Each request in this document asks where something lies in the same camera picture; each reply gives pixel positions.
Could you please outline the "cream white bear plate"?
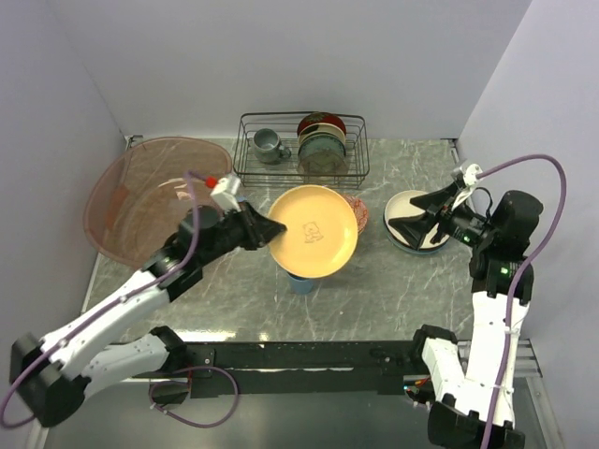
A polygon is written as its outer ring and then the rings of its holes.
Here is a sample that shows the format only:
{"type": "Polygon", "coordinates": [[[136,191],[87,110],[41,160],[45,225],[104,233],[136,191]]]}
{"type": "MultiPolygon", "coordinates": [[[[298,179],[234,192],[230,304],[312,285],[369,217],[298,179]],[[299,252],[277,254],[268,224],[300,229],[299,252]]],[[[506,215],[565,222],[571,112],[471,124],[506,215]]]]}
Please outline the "cream white bear plate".
{"type": "MultiPolygon", "coordinates": [[[[409,246],[409,245],[407,244],[406,240],[403,238],[403,236],[398,231],[393,229],[388,224],[388,220],[392,219],[392,218],[397,218],[397,217],[402,218],[402,217],[410,217],[410,216],[415,215],[417,212],[417,208],[412,206],[409,203],[409,200],[414,196],[420,196],[420,195],[424,195],[424,194],[425,194],[424,191],[418,191],[418,190],[407,190],[407,191],[399,192],[396,195],[394,195],[387,202],[385,210],[384,210],[383,225],[384,225],[386,233],[393,235],[396,239],[398,239],[402,243],[406,244],[407,246],[409,246]]],[[[446,240],[449,241],[449,236],[443,236],[441,242],[445,242],[446,240]]],[[[420,249],[431,249],[436,245],[433,245],[430,243],[424,243],[420,249]]]]}

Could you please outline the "yellow bear plate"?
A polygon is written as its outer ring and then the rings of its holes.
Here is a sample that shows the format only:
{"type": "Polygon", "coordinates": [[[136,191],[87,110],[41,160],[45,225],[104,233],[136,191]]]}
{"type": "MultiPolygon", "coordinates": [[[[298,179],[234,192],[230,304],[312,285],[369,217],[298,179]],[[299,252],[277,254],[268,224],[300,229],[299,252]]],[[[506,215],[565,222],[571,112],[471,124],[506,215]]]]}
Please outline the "yellow bear plate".
{"type": "Polygon", "coordinates": [[[292,188],[270,206],[269,218],[286,226],[270,244],[270,254],[284,270],[317,279],[339,271],[358,243],[358,224],[347,201],[328,187],[292,188]]]}

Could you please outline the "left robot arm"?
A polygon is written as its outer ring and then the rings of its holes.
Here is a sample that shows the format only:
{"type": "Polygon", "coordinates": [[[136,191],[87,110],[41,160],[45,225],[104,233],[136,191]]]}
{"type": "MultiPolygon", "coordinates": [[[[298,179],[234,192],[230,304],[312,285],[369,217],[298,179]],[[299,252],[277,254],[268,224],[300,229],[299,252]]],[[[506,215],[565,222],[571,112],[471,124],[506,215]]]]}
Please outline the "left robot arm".
{"type": "Polygon", "coordinates": [[[195,207],[151,258],[88,312],[41,338],[26,333],[11,346],[10,395],[18,395],[43,427],[55,427],[91,396],[145,372],[178,374],[186,346],[160,326],[132,343],[121,336],[145,315],[167,306],[203,278],[203,269],[241,248],[265,247],[286,230],[242,201],[219,215],[195,207]]]}

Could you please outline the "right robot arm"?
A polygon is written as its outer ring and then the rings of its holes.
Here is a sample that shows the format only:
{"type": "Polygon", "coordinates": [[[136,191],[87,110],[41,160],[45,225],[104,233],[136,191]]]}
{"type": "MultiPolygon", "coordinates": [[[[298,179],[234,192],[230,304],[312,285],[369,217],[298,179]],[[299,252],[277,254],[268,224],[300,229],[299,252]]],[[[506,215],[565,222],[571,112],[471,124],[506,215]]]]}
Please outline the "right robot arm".
{"type": "Polygon", "coordinates": [[[431,250],[453,238],[471,248],[469,272],[474,309],[467,360],[455,334],[424,325],[409,351],[412,367],[430,373],[430,386],[409,397],[431,406],[430,443],[444,448],[522,448],[517,430],[513,379],[521,326],[533,291],[533,268],[525,261],[542,203],[521,191],[506,192],[491,216],[473,211],[457,184],[426,194],[405,191],[387,203],[387,231],[413,252],[431,250]]]}

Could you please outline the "pink transparent plastic bin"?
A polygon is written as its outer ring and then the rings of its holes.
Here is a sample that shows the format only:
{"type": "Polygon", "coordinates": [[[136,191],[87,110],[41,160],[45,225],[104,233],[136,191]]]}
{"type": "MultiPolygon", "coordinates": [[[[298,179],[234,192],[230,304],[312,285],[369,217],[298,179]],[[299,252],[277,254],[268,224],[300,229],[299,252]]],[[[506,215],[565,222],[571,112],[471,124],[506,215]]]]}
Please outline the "pink transparent plastic bin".
{"type": "Polygon", "coordinates": [[[90,243],[105,256],[139,268],[192,208],[183,175],[219,179],[232,171],[222,146],[199,138],[142,141],[116,159],[96,183],[83,214],[90,243]]]}

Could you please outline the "blue bottom plate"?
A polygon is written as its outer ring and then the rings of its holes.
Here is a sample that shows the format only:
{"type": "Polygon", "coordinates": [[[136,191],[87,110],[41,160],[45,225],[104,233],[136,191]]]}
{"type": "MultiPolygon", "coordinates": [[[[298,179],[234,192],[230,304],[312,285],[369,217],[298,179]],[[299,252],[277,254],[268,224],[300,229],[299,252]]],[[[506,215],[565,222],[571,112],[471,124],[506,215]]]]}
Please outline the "blue bottom plate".
{"type": "Polygon", "coordinates": [[[446,240],[445,242],[441,242],[440,244],[434,246],[431,249],[420,249],[420,250],[415,250],[410,248],[409,246],[407,246],[406,244],[402,243],[401,241],[399,241],[398,239],[396,239],[393,235],[386,233],[386,237],[387,239],[397,248],[403,250],[406,253],[412,254],[412,255],[432,255],[435,253],[439,253],[440,251],[442,251],[445,246],[448,244],[448,241],[446,240]]]}

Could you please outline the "red patterned bowl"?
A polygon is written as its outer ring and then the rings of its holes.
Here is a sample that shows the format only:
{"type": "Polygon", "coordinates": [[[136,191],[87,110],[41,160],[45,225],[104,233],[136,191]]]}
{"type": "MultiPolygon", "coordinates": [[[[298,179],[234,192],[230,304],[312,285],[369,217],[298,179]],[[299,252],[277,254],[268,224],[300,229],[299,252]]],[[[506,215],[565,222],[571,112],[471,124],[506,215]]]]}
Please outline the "red patterned bowl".
{"type": "Polygon", "coordinates": [[[358,225],[358,232],[359,234],[361,234],[365,230],[369,219],[369,211],[366,207],[366,204],[362,199],[356,196],[342,194],[342,197],[345,199],[345,201],[349,204],[352,211],[354,212],[358,225]]]}

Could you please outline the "blue upright plastic cup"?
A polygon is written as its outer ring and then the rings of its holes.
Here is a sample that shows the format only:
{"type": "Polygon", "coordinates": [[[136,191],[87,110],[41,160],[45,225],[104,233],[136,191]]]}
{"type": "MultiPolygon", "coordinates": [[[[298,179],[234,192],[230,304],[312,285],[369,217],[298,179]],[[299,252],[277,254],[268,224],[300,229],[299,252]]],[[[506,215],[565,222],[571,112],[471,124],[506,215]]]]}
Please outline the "blue upright plastic cup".
{"type": "Polygon", "coordinates": [[[321,283],[319,278],[305,278],[291,272],[287,272],[287,279],[290,290],[297,295],[308,295],[321,283]]]}

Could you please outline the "grey-green ceramic mug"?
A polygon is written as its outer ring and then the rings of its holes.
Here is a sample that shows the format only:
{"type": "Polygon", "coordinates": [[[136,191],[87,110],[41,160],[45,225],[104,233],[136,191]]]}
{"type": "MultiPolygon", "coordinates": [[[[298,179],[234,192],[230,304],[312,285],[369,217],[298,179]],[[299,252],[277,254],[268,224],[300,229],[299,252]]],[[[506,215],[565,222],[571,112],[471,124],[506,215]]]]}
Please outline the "grey-green ceramic mug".
{"type": "Polygon", "coordinates": [[[266,165],[274,165],[291,157],[280,136],[272,129],[262,128],[255,132],[251,149],[256,159],[266,165]]]}

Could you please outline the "clear glass plate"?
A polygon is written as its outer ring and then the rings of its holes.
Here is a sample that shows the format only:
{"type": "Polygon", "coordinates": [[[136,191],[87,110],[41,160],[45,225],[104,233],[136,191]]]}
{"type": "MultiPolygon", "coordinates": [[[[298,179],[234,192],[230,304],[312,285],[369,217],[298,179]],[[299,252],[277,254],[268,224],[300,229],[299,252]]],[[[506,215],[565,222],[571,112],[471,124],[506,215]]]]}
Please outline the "clear glass plate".
{"type": "Polygon", "coordinates": [[[333,149],[302,150],[298,173],[304,183],[323,183],[349,173],[344,156],[333,149]]]}

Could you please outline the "cream yellow plate in rack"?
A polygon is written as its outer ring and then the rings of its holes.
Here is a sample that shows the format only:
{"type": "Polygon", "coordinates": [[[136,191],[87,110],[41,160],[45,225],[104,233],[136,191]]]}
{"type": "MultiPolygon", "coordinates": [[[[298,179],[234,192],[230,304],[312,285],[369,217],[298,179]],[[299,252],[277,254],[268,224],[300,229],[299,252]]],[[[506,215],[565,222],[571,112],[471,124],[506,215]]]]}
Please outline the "cream yellow plate in rack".
{"type": "Polygon", "coordinates": [[[342,143],[346,142],[346,135],[344,131],[340,127],[331,123],[317,123],[307,126],[299,134],[298,142],[299,144],[302,144],[305,139],[317,134],[330,135],[339,139],[342,143]]]}

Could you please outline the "red floral plate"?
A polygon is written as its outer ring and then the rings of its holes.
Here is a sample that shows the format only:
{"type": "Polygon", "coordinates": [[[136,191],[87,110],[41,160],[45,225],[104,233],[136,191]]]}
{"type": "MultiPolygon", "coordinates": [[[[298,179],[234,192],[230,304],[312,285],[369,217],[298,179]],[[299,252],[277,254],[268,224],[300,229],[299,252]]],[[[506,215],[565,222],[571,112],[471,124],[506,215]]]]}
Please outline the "red floral plate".
{"type": "Polygon", "coordinates": [[[312,112],[305,116],[298,124],[297,136],[307,133],[317,125],[327,124],[339,128],[344,135],[347,134],[346,126],[340,116],[329,112],[312,112]]]}

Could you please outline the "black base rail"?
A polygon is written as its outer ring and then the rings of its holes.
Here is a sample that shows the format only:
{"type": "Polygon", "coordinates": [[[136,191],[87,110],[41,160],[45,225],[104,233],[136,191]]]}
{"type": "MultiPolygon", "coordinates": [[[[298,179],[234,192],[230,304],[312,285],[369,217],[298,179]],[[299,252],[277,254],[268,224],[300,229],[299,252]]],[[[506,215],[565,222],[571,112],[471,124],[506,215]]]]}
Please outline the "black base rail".
{"type": "Polygon", "coordinates": [[[192,342],[172,368],[137,377],[191,381],[192,398],[242,395],[374,392],[401,395],[429,374],[410,340],[192,342]]]}

